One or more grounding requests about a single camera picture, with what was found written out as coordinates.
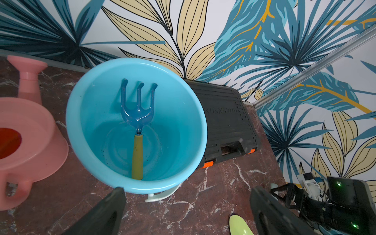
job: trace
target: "white bucket handle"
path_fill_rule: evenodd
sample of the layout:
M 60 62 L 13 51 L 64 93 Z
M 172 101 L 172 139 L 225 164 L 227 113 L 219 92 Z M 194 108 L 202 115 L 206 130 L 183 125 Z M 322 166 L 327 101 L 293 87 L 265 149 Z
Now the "white bucket handle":
M 169 190 L 163 191 L 156 195 L 154 195 L 154 193 L 150 193 L 147 195 L 147 199 L 145 200 L 145 202 L 156 202 L 156 201 L 168 198 L 180 187 L 180 185 L 182 184 L 180 183 L 176 185 L 175 187 L 170 188 Z

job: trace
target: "red liquid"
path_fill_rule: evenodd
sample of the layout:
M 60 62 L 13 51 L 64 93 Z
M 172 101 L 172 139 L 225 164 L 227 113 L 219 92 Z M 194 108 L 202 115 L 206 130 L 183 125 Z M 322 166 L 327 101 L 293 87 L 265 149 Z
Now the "red liquid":
M 21 145 L 20 133 L 9 128 L 0 128 L 0 159 L 14 153 Z

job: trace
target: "pink watering can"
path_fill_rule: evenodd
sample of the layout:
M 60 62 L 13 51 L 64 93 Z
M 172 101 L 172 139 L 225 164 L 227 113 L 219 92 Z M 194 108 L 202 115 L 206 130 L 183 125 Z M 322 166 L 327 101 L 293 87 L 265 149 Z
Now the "pink watering can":
M 19 56 L 8 61 L 20 71 L 18 98 L 0 98 L 0 211 L 18 206 L 33 182 L 55 173 L 68 156 L 68 144 L 51 113 L 42 106 L 38 73 L 47 63 Z M 7 196 L 7 182 L 18 184 Z

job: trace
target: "marble countertop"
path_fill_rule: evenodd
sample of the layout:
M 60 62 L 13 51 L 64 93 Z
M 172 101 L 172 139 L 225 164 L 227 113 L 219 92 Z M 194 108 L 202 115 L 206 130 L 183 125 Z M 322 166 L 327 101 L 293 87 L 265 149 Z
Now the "marble countertop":
M 65 108 L 82 75 L 54 67 L 39 75 L 43 105 L 66 139 Z M 0 97 L 17 96 L 18 78 L 17 70 L 0 58 Z M 243 217 L 258 234 L 249 202 L 251 190 L 256 185 L 269 190 L 271 183 L 283 185 L 285 180 L 254 107 L 246 108 L 261 138 L 259 150 L 196 170 L 172 196 L 162 201 L 146 203 L 147 195 L 126 193 L 118 234 L 228 235 L 231 214 Z M 52 176 L 33 183 L 25 202 L 0 212 L 0 234 L 61 234 L 111 191 L 82 166 L 70 147 L 65 164 Z

